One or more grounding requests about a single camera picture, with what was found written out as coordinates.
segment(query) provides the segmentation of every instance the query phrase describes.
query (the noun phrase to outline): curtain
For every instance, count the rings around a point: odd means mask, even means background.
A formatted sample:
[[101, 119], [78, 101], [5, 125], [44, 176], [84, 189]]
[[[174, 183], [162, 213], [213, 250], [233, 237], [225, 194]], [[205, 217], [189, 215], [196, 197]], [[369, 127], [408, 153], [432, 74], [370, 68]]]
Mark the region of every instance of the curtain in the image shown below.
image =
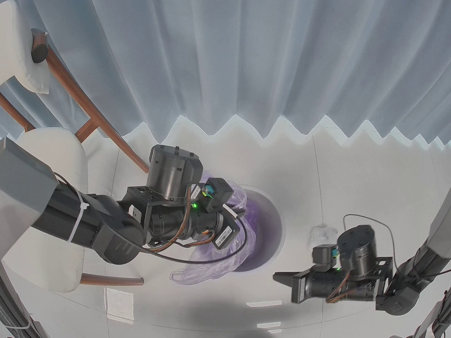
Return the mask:
[[[121, 135], [145, 122], [162, 141], [180, 115], [214, 134], [235, 114], [307, 134], [327, 115], [348, 137], [367, 119], [451, 140], [451, 0], [16, 1]], [[87, 121], [56, 80], [0, 91], [37, 126]]]

